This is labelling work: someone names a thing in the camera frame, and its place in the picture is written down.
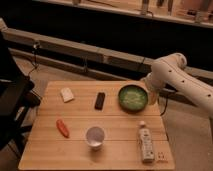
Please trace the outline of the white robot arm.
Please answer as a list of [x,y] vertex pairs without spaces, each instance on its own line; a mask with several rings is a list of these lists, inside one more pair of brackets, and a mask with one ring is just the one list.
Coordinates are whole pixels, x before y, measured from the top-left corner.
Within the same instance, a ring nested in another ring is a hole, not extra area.
[[150,93],[157,94],[168,84],[213,119],[213,86],[187,74],[184,71],[186,65],[187,59],[181,53],[155,59],[151,72],[143,78],[146,88]]

